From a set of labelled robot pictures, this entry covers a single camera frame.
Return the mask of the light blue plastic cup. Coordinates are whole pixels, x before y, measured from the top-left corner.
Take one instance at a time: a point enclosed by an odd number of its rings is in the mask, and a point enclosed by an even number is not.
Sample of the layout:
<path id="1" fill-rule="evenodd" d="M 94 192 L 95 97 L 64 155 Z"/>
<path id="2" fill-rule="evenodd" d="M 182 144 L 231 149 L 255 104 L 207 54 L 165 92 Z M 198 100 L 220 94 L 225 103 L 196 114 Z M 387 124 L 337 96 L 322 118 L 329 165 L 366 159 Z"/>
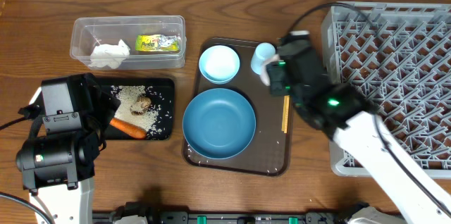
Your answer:
<path id="1" fill-rule="evenodd" d="M 264 42 L 257 45 L 254 50 L 254 54 L 251 59 L 251 69 L 257 75 L 261 74 L 261 69 L 264 61 L 270 59 L 276 54 L 276 48 L 274 45 Z"/>

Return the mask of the light blue rice bowl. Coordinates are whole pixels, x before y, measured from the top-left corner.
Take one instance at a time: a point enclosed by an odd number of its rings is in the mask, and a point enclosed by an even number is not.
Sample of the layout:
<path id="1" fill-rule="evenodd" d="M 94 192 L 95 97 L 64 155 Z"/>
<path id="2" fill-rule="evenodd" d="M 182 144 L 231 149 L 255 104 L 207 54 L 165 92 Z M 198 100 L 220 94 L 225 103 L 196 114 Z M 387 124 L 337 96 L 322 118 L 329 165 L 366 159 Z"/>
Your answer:
<path id="1" fill-rule="evenodd" d="M 206 49 L 199 58 L 199 71 L 209 81 L 217 85 L 230 82 L 240 69 L 237 52 L 225 45 L 215 45 Z"/>

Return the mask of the blue plate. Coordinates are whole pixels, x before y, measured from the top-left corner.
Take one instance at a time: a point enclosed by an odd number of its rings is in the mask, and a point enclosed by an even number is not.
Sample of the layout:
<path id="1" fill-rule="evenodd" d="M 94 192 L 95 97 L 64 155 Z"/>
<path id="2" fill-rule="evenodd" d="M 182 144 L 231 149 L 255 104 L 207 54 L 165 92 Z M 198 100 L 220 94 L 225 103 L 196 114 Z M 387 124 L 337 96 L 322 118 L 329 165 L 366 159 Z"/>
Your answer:
<path id="1" fill-rule="evenodd" d="M 183 116 L 186 142 L 198 154 L 212 159 L 232 158 L 243 152 L 256 128 L 252 105 L 240 93 L 226 88 L 198 94 Z"/>

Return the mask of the green snack wrapper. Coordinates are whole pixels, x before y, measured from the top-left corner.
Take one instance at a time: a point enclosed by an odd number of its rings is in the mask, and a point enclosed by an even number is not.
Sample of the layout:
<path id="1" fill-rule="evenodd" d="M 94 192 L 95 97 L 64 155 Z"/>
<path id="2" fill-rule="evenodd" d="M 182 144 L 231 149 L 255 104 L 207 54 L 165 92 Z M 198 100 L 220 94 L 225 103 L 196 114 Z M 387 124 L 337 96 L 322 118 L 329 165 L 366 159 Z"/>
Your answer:
<path id="1" fill-rule="evenodd" d="M 136 51 L 178 51 L 180 42 L 177 36 L 138 35 L 135 42 Z"/>

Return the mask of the brown food scrap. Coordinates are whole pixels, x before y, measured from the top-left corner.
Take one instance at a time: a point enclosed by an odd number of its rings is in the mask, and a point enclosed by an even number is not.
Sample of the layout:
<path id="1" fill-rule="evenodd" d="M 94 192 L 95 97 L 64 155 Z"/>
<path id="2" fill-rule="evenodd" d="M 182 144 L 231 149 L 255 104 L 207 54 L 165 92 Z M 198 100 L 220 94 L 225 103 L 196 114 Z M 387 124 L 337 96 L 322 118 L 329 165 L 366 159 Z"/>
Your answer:
<path id="1" fill-rule="evenodd" d="M 149 97 L 139 96 L 137 100 L 130 106 L 130 112 L 134 116 L 140 116 L 147 112 L 152 101 Z"/>

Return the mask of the pile of white rice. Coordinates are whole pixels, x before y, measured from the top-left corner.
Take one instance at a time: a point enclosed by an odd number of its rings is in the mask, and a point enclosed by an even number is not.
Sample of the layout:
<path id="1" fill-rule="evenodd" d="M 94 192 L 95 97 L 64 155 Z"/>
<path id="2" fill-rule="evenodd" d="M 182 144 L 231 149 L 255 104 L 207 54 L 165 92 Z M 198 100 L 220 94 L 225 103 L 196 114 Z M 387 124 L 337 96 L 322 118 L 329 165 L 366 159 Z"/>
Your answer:
<path id="1" fill-rule="evenodd" d="M 111 93 L 121 102 L 114 118 L 136 125 L 147 131 L 145 139 L 167 139 L 173 125 L 173 88 L 144 85 L 112 86 Z M 152 101 L 146 113 L 134 116 L 130 106 L 137 97 L 149 97 Z"/>

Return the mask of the orange carrot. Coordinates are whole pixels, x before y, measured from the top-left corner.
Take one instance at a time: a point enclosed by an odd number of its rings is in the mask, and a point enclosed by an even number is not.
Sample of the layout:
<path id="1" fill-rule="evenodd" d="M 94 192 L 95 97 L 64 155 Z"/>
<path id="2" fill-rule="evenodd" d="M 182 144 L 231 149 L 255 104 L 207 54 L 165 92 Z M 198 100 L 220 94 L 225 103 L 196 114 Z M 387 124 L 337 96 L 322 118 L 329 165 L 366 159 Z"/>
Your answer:
<path id="1" fill-rule="evenodd" d="M 117 118 L 112 118 L 110 121 L 110 125 L 124 132 L 125 134 L 131 136 L 134 139 L 145 139 L 147 136 L 146 130 L 137 127 L 136 125 L 119 120 Z"/>

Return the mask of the white tissue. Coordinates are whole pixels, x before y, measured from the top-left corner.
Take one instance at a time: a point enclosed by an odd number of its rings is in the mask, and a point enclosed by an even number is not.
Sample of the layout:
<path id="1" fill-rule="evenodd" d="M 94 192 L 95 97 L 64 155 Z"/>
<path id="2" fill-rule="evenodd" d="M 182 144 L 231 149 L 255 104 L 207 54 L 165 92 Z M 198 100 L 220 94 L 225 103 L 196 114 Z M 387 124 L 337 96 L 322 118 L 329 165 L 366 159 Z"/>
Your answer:
<path id="1" fill-rule="evenodd" d="M 90 68 L 118 69 L 121 63 L 130 56 L 130 47 L 120 39 L 116 45 L 101 44 L 96 46 L 90 55 Z"/>

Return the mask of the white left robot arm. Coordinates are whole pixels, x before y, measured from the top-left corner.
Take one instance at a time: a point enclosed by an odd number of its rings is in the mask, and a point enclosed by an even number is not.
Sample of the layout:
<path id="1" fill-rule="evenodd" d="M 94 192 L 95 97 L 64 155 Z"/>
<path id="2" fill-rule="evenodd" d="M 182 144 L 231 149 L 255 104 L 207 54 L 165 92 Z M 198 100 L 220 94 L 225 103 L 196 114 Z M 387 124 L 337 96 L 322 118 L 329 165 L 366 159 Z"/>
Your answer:
<path id="1" fill-rule="evenodd" d="M 16 165 L 38 223 L 92 223 L 94 161 L 119 106 L 85 73 L 42 81 L 19 110 L 32 126 Z"/>

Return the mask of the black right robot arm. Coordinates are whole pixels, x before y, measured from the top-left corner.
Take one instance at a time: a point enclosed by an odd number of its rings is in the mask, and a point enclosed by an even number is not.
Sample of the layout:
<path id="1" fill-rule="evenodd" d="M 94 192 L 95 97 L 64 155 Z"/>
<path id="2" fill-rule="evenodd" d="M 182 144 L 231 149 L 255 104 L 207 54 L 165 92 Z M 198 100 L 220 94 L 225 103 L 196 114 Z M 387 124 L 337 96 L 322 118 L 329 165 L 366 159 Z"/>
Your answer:
<path id="1" fill-rule="evenodd" d="M 450 194 L 397 143 L 371 102 L 330 81 L 308 36 L 281 38 L 264 74 L 271 95 L 289 96 L 300 118 L 356 158 L 408 223 L 450 222 Z"/>

